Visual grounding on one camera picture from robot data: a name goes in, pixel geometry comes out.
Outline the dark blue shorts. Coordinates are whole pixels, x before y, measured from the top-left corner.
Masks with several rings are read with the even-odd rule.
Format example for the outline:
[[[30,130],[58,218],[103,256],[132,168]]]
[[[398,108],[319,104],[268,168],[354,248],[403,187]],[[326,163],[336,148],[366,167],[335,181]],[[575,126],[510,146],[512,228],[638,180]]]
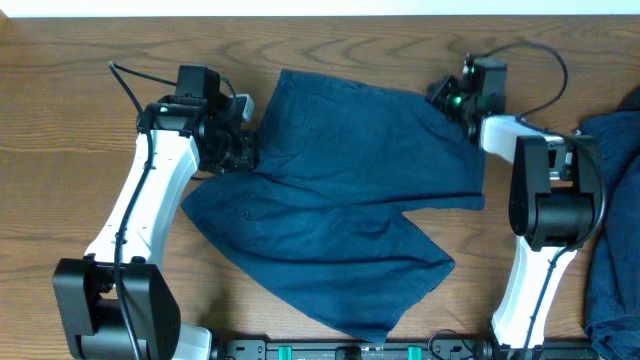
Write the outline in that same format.
[[[266,290],[352,337],[383,342],[454,269],[407,213],[480,210],[485,156],[419,94],[283,70],[247,173],[182,204]]]

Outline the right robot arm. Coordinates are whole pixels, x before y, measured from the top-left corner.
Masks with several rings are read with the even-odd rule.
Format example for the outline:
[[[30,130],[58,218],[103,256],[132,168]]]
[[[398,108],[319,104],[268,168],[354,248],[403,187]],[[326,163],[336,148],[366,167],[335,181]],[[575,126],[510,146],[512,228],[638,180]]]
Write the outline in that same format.
[[[561,278],[603,221],[606,188],[595,142],[510,115],[505,62],[468,56],[461,77],[431,85],[428,101],[488,154],[512,166],[508,204],[516,252],[500,305],[491,318],[496,359],[539,359],[544,328]]]

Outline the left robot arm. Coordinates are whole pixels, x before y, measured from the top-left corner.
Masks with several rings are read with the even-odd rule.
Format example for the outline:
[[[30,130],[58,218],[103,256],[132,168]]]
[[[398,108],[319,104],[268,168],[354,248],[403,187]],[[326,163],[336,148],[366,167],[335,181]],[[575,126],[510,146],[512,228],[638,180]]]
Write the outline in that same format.
[[[254,103],[222,93],[227,78],[182,65],[175,91],[137,104],[136,148],[104,227],[80,258],[63,258],[52,285],[75,359],[222,359],[213,332],[185,323],[161,268],[182,194],[199,172],[245,172],[259,161],[244,128]]]

